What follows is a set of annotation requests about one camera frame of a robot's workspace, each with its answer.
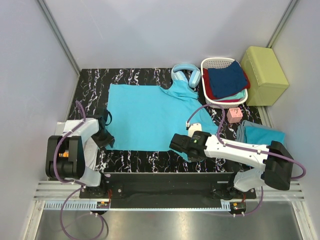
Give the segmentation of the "turquoise t-shirt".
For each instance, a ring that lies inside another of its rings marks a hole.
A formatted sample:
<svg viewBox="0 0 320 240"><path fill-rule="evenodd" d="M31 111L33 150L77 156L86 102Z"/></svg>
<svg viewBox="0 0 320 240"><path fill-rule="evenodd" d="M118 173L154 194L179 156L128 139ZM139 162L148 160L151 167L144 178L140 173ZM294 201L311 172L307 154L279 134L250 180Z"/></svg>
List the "turquoise t-shirt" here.
<svg viewBox="0 0 320 240"><path fill-rule="evenodd" d="M159 85L111 84L106 129L114 137L111 150L167 152L174 134L187 135L186 122L201 124L216 134L218 126L198 101L198 94L183 80L168 89Z"/></svg>

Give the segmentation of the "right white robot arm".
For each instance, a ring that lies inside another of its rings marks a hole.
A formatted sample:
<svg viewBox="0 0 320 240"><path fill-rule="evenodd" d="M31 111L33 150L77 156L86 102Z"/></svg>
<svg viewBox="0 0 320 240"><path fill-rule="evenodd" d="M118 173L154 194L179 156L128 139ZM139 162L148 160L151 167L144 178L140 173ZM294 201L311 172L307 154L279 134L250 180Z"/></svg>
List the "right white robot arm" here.
<svg viewBox="0 0 320 240"><path fill-rule="evenodd" d="M278 141L272 141L270 145L248 144L195 131L191 137L174 134L169 147L186 154L190 162L222 158L252 167L236 173L233 182L227 185L228 195L232 198L239 198L244 192L263 186L280 191L290 189L293 163L289 160L292 156Z"/></svg>

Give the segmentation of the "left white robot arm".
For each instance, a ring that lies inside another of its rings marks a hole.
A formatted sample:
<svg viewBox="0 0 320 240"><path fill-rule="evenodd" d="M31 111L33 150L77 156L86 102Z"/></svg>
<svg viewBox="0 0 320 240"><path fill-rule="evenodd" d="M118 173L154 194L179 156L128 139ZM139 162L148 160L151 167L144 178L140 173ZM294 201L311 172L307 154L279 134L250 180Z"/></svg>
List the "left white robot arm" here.
<svg viewBox="0 0 320 240"><path fill-rule="evenodd" d="M112 119L112 114L102 107L85 119L64 122L62 134L48 138L46 175L62 183L75 182L90 187L95 197L103 198L108 193L108 186L102 182L100 172L86 166L84 148L88 140L92 140L98 149L114 146L115 138L107 130Z"/></svg>

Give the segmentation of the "pile of teal t-shirts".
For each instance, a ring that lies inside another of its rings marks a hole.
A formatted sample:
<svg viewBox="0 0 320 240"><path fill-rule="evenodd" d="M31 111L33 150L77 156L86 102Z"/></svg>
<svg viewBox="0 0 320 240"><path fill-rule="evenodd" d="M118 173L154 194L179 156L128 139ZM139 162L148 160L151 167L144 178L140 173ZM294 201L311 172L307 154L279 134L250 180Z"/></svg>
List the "pile of teal t-shirts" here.
<svg viewBox="0 0 320 240"><path fill-rule="evenodd" d="M287 148L284 132L248 120L237 127L236 141L253 145L270 145L272 141L276 141Z"/></svg>

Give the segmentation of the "white paper sheets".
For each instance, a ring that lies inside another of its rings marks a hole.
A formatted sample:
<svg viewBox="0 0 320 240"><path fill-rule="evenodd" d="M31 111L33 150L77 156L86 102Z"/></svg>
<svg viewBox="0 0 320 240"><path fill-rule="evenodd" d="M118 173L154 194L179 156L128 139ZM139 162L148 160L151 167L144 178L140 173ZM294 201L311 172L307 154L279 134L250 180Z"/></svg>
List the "white paper sheets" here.
<svg viewBox="0 0 320 240"><path fill-rule="evenodd" d="M84 151L85 166L94 170L98 154L98 146L92 136L98 132L98 121L94 118L86 120L67 120L66 122L57 122L55 133L64 136L72 131L70 137L81 136Z"/></svg>

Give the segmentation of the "pink cube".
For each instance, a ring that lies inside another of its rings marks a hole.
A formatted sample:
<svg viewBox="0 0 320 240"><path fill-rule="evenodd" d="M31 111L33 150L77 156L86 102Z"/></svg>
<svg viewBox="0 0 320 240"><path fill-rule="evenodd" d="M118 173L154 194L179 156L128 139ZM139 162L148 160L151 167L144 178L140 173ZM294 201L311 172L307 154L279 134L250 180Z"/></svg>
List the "pink cube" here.
<svg viewBox="0 0 320 240"><path fill-rule="evenodd" d="M239 123L243 118L242 110L239 107L229 108L227 112L227 120L230 124Z"/></svg>

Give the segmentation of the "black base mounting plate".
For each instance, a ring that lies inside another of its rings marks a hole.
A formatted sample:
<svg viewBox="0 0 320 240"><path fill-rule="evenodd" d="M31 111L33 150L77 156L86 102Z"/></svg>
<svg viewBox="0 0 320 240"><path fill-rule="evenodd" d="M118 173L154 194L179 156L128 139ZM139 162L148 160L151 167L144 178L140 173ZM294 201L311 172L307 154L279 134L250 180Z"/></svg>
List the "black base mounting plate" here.
<svg viewBox="0 0 320 240"><path fill-rule="evenodd" d="M102 186L81 190L81 199L111 198L113 209L211 209L221 200L256 198L232 187L233 173L112 173Z"/></svg>

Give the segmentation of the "teal folded t-shirt in basket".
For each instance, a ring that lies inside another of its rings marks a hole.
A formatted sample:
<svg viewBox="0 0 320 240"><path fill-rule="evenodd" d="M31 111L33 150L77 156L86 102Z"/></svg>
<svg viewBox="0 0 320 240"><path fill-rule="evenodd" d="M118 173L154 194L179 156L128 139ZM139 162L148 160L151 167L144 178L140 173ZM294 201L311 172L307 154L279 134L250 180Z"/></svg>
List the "teal folded t-shirt in basket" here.
<svg viewBox="0 0 320 240"><path fill-rule="evenodd" d="M221 99L218 99L219 101L231 101L231 102L236 102L236 101L239 101L241 100L242 98L244 98L246 95L246 90L242 90L234 95L231 95L231 96L227 96L227 97L224 97L224 98L221 98Z"/></svg>

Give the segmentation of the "navy blue folded t-shirt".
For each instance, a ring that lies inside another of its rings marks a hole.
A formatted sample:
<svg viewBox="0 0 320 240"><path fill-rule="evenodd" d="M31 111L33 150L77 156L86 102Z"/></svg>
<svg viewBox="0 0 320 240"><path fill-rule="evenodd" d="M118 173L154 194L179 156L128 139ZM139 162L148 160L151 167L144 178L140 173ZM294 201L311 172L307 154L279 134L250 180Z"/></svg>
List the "navy blue folded t-shirt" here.
<svg viewBox="0 0 320 240"><path fill-rule="evenodd" d="M212 94L217 99L235 95L250 86L250 82L236 60L228 67L209 68L207 72Z"/></svg>

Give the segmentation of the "light blue headphones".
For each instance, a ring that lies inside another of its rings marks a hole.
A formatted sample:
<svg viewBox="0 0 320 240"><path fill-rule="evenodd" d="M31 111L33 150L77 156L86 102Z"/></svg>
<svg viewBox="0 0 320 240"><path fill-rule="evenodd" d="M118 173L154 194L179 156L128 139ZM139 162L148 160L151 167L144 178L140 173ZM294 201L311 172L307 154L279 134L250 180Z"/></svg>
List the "light blue headphones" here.
<svg viewBox="0 0 320 240"><path fill-rule="evenodd" d="M186 77L183 71L191 71L189 78ZM188 83L188 86L192 89L196 88L199 84L202 75L201 71L194 64L180 63L176 64L170 72L172 80L180 80Z"/></svg>

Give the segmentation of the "white plastic laundry basket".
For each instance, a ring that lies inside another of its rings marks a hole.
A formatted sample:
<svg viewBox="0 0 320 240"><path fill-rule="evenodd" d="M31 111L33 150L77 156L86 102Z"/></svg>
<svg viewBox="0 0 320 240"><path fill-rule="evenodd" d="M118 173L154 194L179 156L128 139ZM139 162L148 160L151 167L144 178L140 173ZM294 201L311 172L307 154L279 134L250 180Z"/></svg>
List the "white plastic laundry basket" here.
<svg viewBox="0 0 320 240"><path fill-rule="evenodd" d="M203 78L204 69L208 68L216 68L216 69L224 69L227 68L229 65L231 65L233 62L238 63L235 59L229 58L229 57L209 57L204 59L200 64L200 71L201 71L201 84L202 84L202 90L201 93L203 94L204 100L203 102L206 104L213 104L210 107L211 108L217 108L216 105L220 105L224 109L230 109L230 108L237 108L238 106L244 104L246 100L248 99L248 91L247 89L244 89L244 96L239 101L230 101L230 102L224 102L224 101L215 101L210 99L207 96L207 91L205 87L205 80Z"/></svg>

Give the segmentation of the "yellow-green storage box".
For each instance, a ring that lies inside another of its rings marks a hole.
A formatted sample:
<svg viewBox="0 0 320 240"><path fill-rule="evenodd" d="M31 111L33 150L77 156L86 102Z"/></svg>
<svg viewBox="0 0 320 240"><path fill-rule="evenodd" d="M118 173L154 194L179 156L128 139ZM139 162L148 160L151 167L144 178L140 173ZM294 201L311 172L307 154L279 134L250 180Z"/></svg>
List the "yellow-green storage box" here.
<svg viewBox="0 0 320 240"><path fill-rule="evenodd" d="M272 106L289 82L271 48L250 46L240 62L250 82L247 106Z"/></svg>

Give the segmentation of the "aluminium rail frame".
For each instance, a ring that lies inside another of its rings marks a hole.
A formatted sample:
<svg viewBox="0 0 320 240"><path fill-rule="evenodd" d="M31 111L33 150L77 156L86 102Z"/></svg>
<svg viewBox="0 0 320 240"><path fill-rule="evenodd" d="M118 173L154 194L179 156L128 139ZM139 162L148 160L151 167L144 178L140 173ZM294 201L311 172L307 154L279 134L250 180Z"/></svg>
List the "aluminium rail frame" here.
<svg viewBox="0 0 320 240"><path fill-rule="evenodd" d="M38 184L26 240L317 240L303 189L264 186L220 199L194 182L120 184L105 198L81 199L74 185Z"/></svg>

